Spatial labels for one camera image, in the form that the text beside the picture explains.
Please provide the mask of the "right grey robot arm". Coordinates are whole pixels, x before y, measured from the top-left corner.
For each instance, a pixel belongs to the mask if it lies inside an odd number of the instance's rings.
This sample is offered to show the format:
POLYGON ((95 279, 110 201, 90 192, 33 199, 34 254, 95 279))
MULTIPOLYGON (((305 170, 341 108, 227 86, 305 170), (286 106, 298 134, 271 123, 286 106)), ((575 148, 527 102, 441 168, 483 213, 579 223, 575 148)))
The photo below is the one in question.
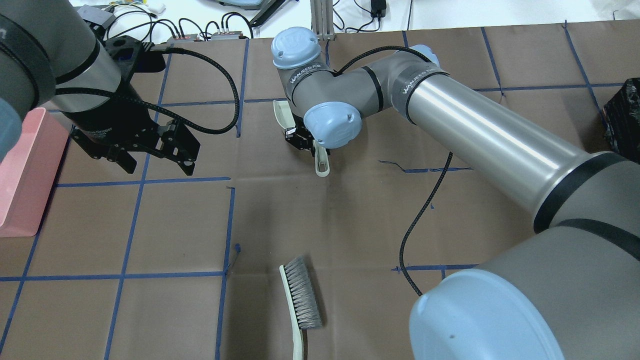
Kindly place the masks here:
POLYGON ((614 152, 588 153, 454 80, 423 45, 346 73, 323 62, 306 28, 284 30, 272 54, 286 105, 319 146, 345 146, 363 118, 394 109, 533 214, 535 235, 473 268, 419 292, 408 340, 390 333, 398 290, 390 276, 364 269, 388 223, 403 213, 392 177, 348 171, 344 180, 298 177, 243 189, 237 232, 275 238, 295 249, 340 240, 343 262, 314 259, 301 270, 299 298, 322 289, 329 329, 311 335, 269 326, 266 287, 238 275, 231 303, 227 360, 288 359, 276 340, 294 336, 294 358, 313 360, 637 360, 639 358, 639 166, 614 152))

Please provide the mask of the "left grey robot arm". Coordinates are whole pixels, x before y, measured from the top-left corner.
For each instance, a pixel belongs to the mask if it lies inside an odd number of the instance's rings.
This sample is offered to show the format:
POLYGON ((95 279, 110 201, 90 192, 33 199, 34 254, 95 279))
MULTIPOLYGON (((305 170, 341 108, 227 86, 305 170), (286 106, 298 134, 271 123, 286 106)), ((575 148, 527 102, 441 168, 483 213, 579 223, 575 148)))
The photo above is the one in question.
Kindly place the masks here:
POLYGON ((18 143, 26 114, 52 103, 89 157, 131 174, 131 153, 144 152, 194 173, 201 144, 186 122, 157 124, 131 84, 134 73, 165 67, 150 43, 99 39, 65 0, 3 0, 0 9, 2 158, 18 143))

